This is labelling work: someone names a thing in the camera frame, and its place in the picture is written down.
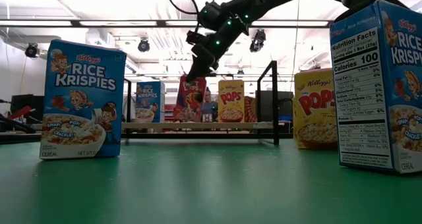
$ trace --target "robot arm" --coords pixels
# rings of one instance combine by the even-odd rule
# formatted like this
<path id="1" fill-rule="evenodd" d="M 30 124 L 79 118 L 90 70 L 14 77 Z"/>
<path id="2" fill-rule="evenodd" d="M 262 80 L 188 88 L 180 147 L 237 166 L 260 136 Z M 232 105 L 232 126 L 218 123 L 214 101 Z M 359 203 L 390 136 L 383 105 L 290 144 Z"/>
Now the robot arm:
<path id="1" fill-rule="evenodd" d="M 218 60 L 241 33 L 249 35 L 248 27 L 269 10 L 292 0 L 232 0 L 221 5 L 211 2 L 198 13 L 197 20 L 205 28 L 216 31 L 203 36 L 189 31 L 187 42 L 193 44 L 193 64 L 187 81 L 199 76 L 208 76 L 213 68 L 218 68 Z M 348 8 L 359 7 L 366 0 L 335 0 Z M 404 6 L 398 0 L 385 0 Z"/>

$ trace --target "yellow cereal box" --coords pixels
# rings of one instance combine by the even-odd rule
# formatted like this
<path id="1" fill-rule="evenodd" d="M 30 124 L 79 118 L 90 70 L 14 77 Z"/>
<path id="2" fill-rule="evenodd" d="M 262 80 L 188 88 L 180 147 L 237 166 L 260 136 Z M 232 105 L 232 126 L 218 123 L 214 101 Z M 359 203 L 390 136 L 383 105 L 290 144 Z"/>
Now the yellow cereal box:
<path id="1" fill-rule="evenodd" d="M 218 82 L 218 122 L 245 121 L 245 87 L 242 80 Z"/>
<path id="2" fill-rule="evenodd" d="M 293 135 L 298 148 L 337 148 L 332 69 L 295 75 Z"/>

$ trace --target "red cereal box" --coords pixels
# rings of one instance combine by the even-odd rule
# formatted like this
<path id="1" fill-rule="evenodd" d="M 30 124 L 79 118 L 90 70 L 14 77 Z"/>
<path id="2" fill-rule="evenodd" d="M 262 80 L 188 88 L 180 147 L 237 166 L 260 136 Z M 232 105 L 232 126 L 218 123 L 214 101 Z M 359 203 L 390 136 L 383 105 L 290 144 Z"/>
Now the red cereal box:
<path id="1" fill-rule="evenodd" d="M 173 116 L 181 121 L 200 122 L 202 100 L 206 88 L 205 78 L 186 82 L 186 75 L 180 78 L 177 103 Z"/>

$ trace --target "cereal box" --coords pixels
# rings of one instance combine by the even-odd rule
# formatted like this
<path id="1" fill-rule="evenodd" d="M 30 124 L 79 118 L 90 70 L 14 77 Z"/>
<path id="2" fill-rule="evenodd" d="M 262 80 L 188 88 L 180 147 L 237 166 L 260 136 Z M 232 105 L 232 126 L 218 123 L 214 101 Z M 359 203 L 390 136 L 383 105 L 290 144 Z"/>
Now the cereal box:
<path id="1" fill-rule="evenodd" d="M 245 122 L 258 122 L 258 117 L 256 116 L 256 99 L 250 96 L 245 96 Z"/>
<path id="2" fill-rule="evenodd" d="M 332 25 L 340 164 L 422 170 L 422 15 L 377 0 Z"/>
<path id="3" fill-rule="evenodd" d="M 163 82 L 136 84 L 135 121 L 138 123 L 164 123 L 166 88 Z"/>
<path id="4" fill-rule="evenodd" d="M 245 87 L 242 80 L 218 82 L 218 122 L 245 121 Z"/>
<path id="5" fill-rule="evenodd" d="M 41 159 L 119 155 L 126 54 L 51 41 Z"/>
<path id="6" fill-rule="evenodd" d="M 293 123 L 298 148 L 337 148 L 331 69 L 308 70 L 295 75 Z"/>
<path id="7" fill-rule="evenodd" d="M 202 101 L 206 88 L 205 78 L 186 82 L 186 75 L 180 78 L 177 102 L 173 116 L 181 121 L 200 122 Z"/>

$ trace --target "nutrition facts label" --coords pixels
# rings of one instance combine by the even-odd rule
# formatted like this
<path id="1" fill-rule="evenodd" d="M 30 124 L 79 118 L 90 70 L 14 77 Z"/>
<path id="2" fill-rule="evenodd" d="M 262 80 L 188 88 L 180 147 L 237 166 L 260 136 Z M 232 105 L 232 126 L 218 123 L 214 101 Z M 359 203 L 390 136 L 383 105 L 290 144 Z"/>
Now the nutrition facts label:
<path id="1" fill-rule="evenodd" d="M 377 28 L 332 45 L 340 160 L 392 168 L 378 47 Z"/>

